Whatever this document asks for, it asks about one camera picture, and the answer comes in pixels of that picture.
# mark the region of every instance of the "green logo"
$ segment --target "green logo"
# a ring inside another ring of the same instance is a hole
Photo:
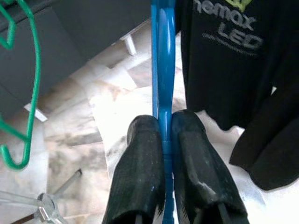
[[[241,12],[245,11],[246,6],[252,1],[252,0],[225,0],[229,4],[231,4],[233,7],[239,8]]]

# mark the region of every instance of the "marble floor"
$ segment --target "marble floor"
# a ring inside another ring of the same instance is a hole
[[[111,178],[126,148],[128,126],[137,115],[151,114],[150,24],[137,30],[133,39],[137,55],[130,56],[119,41],[39,99],[38,107],[48,120],[35,121],[29,166],[13,172],[0,161],[0,190],[29,197],[52,193],[81,168],[83,176],[64,193],[60,212],[70,224],[101,223]],[[174,112],[185,108],[180,36],[176,41]],[[8,122],[24,131],[26,116],[21,111]],[[198,116],[233,175],[250,223],[296,223],[292,204],[299,201],[299,182],[272,192],[260,190],[246,172],[228,164],[242,131],[223,132],[204,112]],[[16,160],[21,159],[21,142],[3,133],[0,140],[9,144]],[[0,224],[33,211],[0,202]]]

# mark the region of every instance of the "green wire hanger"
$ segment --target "green wire hanger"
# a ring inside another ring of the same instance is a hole
[[[31,139],[32,139],[32,131],[33,131],[33,123],[34,123],[34,115],[36,110],[36,104],[38,99],[38,92],[39,92],[39,84],[40,84],[40,76],[41,76],[41,57],[40,57],[40,46],[37,36],[37,29],[34,22],[34,16],[32,11],[30,10],[29,6],[24,0],[2,0],[7,4],[11,4],[16,1],[21,9],[25,12],[26,16],[29,19],[33,40],[34,40],[34,47],[35,47],[35,57],[36,57],[36,70],[35,70],[35,80],[33,86],[33,93],[31,99],[31,110],[29,112],[28,123],[27,123],[27,133],[26,135],[22,134],[21,132],[15,130],[10,125],[6,124],[4,120],[1,118],[0,115],[0,129],[4,130],[5,132],[14,135],[15,137],[21,139],[24,145],[24,152],[23,152],[23,159],[20,163],[15,163],[11,154],[8,150],[7,145],[0,145],[0,154],[3,157],[4,163],[11,169],[14,170],[21,170],[24,169],[28,163],[30,158],[30,147],[31,147]],[[5,8],[0,4],[0,12],[5,16],[8,20],[8,33],[7,39],[5,40],[3,37],[0,36],[0,44],[6,49],[12,49],[14,46],[14,35],[15,35],[15,28],[16,23],[13,18],[7,13]]]

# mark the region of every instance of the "clothing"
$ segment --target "clothing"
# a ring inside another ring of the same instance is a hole
[[[271,156],[278,149],[295,158],[299,153],[299,136],[287,134],[299,115],[298,9],[297,0],[176,3],[187,108],[205,110],[223,130],[245,128],[230,162],[263,189],[289,184],[299,174],[295,164],[280,166],[293,159]],[[292,143],[281,136],[292,136]],[[275,163],[282,170],[267,180]]]

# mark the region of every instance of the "gray furniture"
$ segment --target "gray furniture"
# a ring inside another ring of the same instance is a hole
[[[68,77],[150,16],[150,0],[27,0],[38,29],[40,95]],[[17,22],[15,46],[0,46],[0,112],[7,119],[30,102],[35,56],[29,22],[16,5],[6,6]],[[8,23],[0,16],[0,32]]]

